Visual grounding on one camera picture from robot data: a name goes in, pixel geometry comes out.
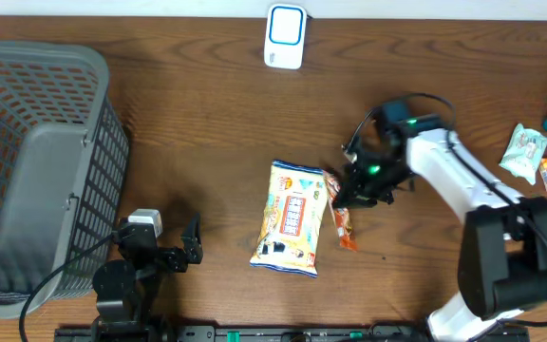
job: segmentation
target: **robotic arm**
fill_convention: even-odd
[[[460,291],[427,319],[432,338],[474,339],[489,332],[499,320],[547,302],[547,247],[512,205],[526,213],[547,238],[547,199],[526,199],[501,183],[438,116],[413,118],[405,99],[371,110],[365,121],[370,117],[386,149],[374,152],[357,136],[361,127],[356,130],[344,145],[351,164],[346,166],[346,177],[333,205],[370,207],[378,200],[391,204],[398,184],[419,175],[464,225]],[[506,199],[491,192],[482,179]],[[507,239],[523,241],[523,249],[506,253]]]

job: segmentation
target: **brown wood surface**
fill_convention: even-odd
[[[265,20],[0,17],[0,39],[79,44],[111,72],[109,96],[133,135],[120,214],[163,214],[162,245],[197,211],[204,259],[167,281],[157,309],[220,325],[365,324],[419,319],[457,291],[462,227],[435,191],[353,211],[360,252],[338,246],[330,213],[319,277],[249,266],[273,159],[343,162],[340,144],[365,109],[406,91],[459,109],[462,141],[509,185],[545,193],[497,166],[517,123],[547,115],[547,23],[312,20],[297,71],[268,68]],[[417,107],[438,108],[422,102]],[[28,318],[31,341],[87,324],[95,296],[52,301]],[[547,305],[529,313],[547,319]],[[532,330],[534,341],[547,329]],[[17,340],[0,320],[0,340]]]

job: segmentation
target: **white backdrop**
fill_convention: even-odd
[[[270,0],[0,0],[0,14],[265,17]],[[294,0],[314,18],[547,20],[547,0]]]

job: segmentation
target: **gray plastic basket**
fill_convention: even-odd
[[[0,42],[0,318],[17,317],[51,271],[113,228],[128,140],[108,79],[89,48]],[[30,310],[89,293],[106,254],[52,279]]]

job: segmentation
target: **wood grain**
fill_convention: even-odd
[[[364,111],[406,91],[443,95],[483,163],[497,166],[517,123],[547,115],[547,23],[313,20],[297,71],[262,61],[263,20],[0,17],[0,39],[86,45],[111,72],[109,96],[132,132],[120,214],[163,213],[162,245],[203,217],[204,260],[160,290],[157,310],[221,325],[365,324],[420,319],[457,291],[462,227],[427,183],[391,206],[352,212],[360,252],[338,247],[325,214],[319,277],[252,269],[272,159],[339,166]],[[442,108],[416,103],[419,112]],[[88,324],[93,295],[28,318],[31,341]],[[546,319],[547,305],[527,314]],[[17,340],[0,320],[0,340]],[[532,330],[546,341],[547,329]]]

